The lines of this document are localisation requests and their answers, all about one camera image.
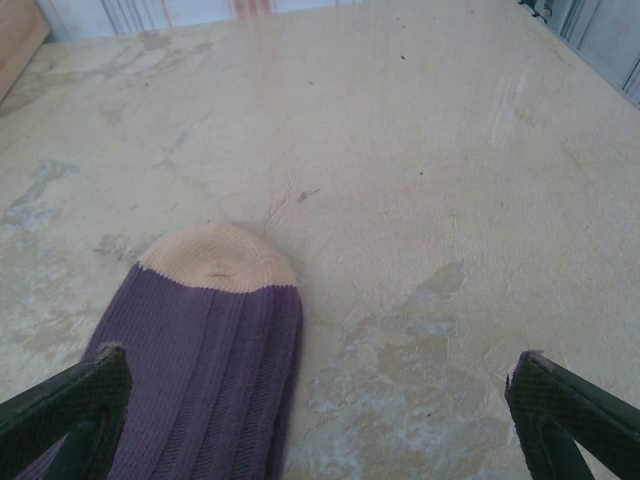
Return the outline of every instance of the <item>paint patch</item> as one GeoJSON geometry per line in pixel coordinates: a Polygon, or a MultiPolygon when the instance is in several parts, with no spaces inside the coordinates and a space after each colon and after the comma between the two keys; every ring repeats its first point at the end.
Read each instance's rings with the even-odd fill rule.
{"type": "Polygon", "coordinates": [[[451,315],[394,315],[385,317],[380,326],[388,330],[407,330],[428,333],[438,337],[458,334],[458,321],[451,315]]]}
{"type": "Polygon", "coordinates": [[[465,372],[447,370],[447,392],[453,399],[456,414],[463,420],[476,418],[484,410],[487,388],[465,372]]]}
{"type": "Polygon", "coordinates": [[[378,320],[375,317],[365,317],[355,325],[344,327],[344,343],[338,354],[339,360],[363,361],[365,358],[377,362],[374,347],[377,342],[372,341],[379,334],[378,320]]]}
{"type": "Polygon", "coordinates": [[[462,291],[466,280],[467,273],[462,262],[451,262],[420,284],[415,295],[425,300],[450,302],[462,291]]]}
{"type": "Polygon", "coordinates": [[[421,336],[408,345],[378,348],[378,370],[401,385],[439,382],[447,361],[447,339],[421,336]]]}
{"type": "Polygon", "coordinates": [[[71,163],[57,160],[40,162],[31,174],[35,178],[34,183],[9,205],[2,219],[0,219],[0,223],[25,227],[28,223],[49,221],[56,215],[57,210],[38,205],[36,202],[45,194],[49,183],[74,175],[78,171],[80,171],[80,167],[71,163]]]}
{"type": "Polygon", "coordinates": [[[351,379],[345,370],[325,368],[311,381],[309,408],[318,413],[338,410],[347,404],[351,389],[351,379]]]}
{"type": "Polygon", "coordinates": [[[104,256],[115,258],[118,262],[133,265],[136,260],[157,239],[157,236],[143,238],[137,241],[127,235],[105,234],[100,239],[100,244],[93,251],[104,256]]]}
{"type": "Polygon", "coordinates": [[[425,385],[407,389],[405,395],[410,409],[410,438],[420,441],[421,437],[443,432],[454,423],[453,402],[445,390],[425,385]]]}
{"type": "Polygon", "coordinates": [[[507,444],[509,424],[482,417],[455,425],[444,435],[433,478],[467,478],[478,473],[486,456],[507,444]]]}
{"type": "MultiPolygon", "coordinates": [[[[46,169],[38,173],[41,179],[51,178],[46,169]]],[[[28,228],[4,227],[0,233],[4,401],[79,359],[117,284],[92,276],[77,263],[77,253],[28,228]]]]}

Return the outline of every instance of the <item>stain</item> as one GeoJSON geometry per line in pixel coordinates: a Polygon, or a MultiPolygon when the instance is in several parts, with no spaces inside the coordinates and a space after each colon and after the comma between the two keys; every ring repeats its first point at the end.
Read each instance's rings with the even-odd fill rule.
{"type": "Polygon", "coordinates": [[[525,123],[527,126],[535,127],[536,124],[533,120],[533,117],[529,115],[529,113],[526,110],[520,107],[513,107],[513,113],[518,120],[525,123]]]}
{"type": "Polygon", "coordinates": [[[133,265],[157,238],[157,236],[152,236],[133,241],[127,235],[105,234],[100,239],[98,247],[93,251],[103,256],[115,258],[118,262],[133,265]]]}
{"type": "Polygon", "coordinates": [[[82,358],[82,354],[84,353],[84,351],[85,351],[84,348],[78,348],[76,350],[73,350],[73,351],[67,353],[62,358],[62,363],[66,364],[66,365],[73,365],[75,363],[78,363],[80,361],[80,359],[82,358]]]}
{"type": "Polygon", "coordinates": [[[162,169],[162,170],[166,170],[174,175],[178,175],[179,171],[178,168],[176,167],[176,164],[173,163],[173,161],[169,158],[171,156],[171,151],[170,153],[168,153],[161,162],[156,163],[153,168],[154,169],[162,169]]]}
{"type": "Polygon", "coordinates": [[[463,420],[480,416],[487,401],[487,388],[471,375],[456,369],[447,370],[447,392],[453,399],[455,413],[463,420]]]}
{"type": "Polygon", "coordinates": [[[428,333],[437,337],[458,334],[458,321],[449,315],[394,315],[384,317],[380,327],[389,330],[408,330],[411,333],[428,333]]]}
{"type": "Polygon", "coordinates": [[[46,352],[51,347],[78,341],[79,338],[71,333],[70,327],[71,323],[64,319],[39,325],[37,332],[24,342],[22,348],[30,352],[46,352]]]}
{"type": "Polygon", "coordinates": [[[455,425],[444,435],[433,478],[467,478],[478,473],[486,456],[507,444],[509,424],[481,417],[455,425]]]}
{"type": "Polygon", "coordinates": [[[466,280],[467,274],[462,262],[451,262],[420,284],[414,296],[424,300],[439,299],[450,302],[462,291],[466,280]]]}
{"type": "Polygon", "coordinates": [[[142,42],[146,52],[154,50],[162,50],[171,45],[171,36],[163,35],[158,32],[143,32],[138,35],[138,39],[142,42]]]}
{"type": "Polygon", "coordinates": [[[51,88],[74,85],[79,83],[83,78],[84,74],[76,72],[24,72],[20,80],[11,89],[11,94],[7,95],[0,104],[0,118],[9,116],[32,104],[45,95],[51,88]]]}
{"type": "Polygon", "coordinates": [[[213,43],[202,42],[196,45],[195,47],[193,47],[193,49],[191,50],[191,53],[204,53],[204,52],[208,52],[212,48],[213,48],[213,43]]]}
{"type": "Polygon", "coordinates": [[[189,138],[189,131],[188,130],[182,130],[180,132],[180,135],[178,135],[178,138],[176,138],[175,142],[173,142],[173,145],[171,146],[172,153],[177,148],[180,148],[182,145],[184,145],[185,142],[187,141],[187,138],[189,138]]]}
{"type": "Polygon", "coordinates": [[[316,190],[311,190],[311,191],[305,191],[302,192],[300,194],[300,196],[298,197],[298,199],[296,200],[297,203],[302,203],[304,202],[307,198],[309,198],[311,195],[315,195],[316,193],[318,193],[320,191],[320,189],[316,189],[316,190]]]}
{"type": "Polygon", "coordinates": [[[98,113],[110,127],[122,122],[122,107],[109,107],[106,103],[101,103],[98,106],[98,113]]]}
{"type": "Polygon", "coordinates": [[[378,371],[401,385],[439,382],[447,362],[447,339],[420,336],[407,345],[377,348],[378,371]]]}
{"type": "MultiPolygon", "coordinates": [[[[466,278],[451,262],[409,299],[451,300],[466,278]]],[[[290,447],[287,476],[467,478],[508,445],[509,421],[485,414],[488,387],[447,364],[458,320],[412,305],[341,327],[335,358],[306,389],[318,420],[290,447]]]]}
{"type": "Polygon", "coordinates": [[[568,60],[567,58],[565,58],[565,46],[562,45],[561,43],[559,43],[557,40],[555,39],[549,39],[549,38],[545,38],[543,40],[544,46],[547,47],[547,49],[558,59],[560,60],[562,63],[564,63],[566,66],[575,69],[576,65],[571,61],[568,60]]]}
{"type": "Polygon", "coordinates": [[[74,175],[80,167],[58,160],[40,162],[31,174],[34,183],[25,193],[16,198],[0,219],[0,223],[24,227],[29,221],[46,222],[57,214],[57,210],[35,204],[47,191],[49,183],[74,175]]]}
{"type": "Polygon", "coordinates": [[[313,412],[328,413],[347,405],[347,395],[352,390],[349,374],[337,367],[322,370],[311,381],[309,408],[313,412]]]}

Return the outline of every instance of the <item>purple sock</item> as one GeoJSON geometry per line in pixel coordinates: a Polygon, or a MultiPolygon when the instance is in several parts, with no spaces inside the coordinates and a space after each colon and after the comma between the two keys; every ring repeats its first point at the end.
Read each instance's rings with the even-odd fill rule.
{"type": "Polygon", "coordinates": [[[261,240],[205,225],[157,241],[85,353],[120,342],[133,378],[109,478],[278,477],[301,339],[295,276],[261,240]]]}

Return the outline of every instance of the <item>worn floor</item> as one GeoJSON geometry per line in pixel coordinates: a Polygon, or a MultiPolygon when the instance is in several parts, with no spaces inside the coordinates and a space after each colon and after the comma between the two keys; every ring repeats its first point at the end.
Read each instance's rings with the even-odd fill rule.
{"type": "Polygon", "coordinates": [[[640,404],[639,131],[512,0],[45,45],[0,105],[0,400],[155,238],[233,222],[301,284],[288,478],[527,478],[522,350],[640,404]]]}

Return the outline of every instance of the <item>ribbed sock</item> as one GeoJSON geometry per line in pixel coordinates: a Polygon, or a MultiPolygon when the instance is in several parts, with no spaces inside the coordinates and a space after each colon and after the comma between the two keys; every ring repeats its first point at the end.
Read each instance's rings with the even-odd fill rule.
{"type": "Polygon", "coordinates": [[[261,240],[205,225],[157,241],[85,353],[123,344],[133,378],[109,478],[278,477],[301,339],[295,276],[261,240]]]}

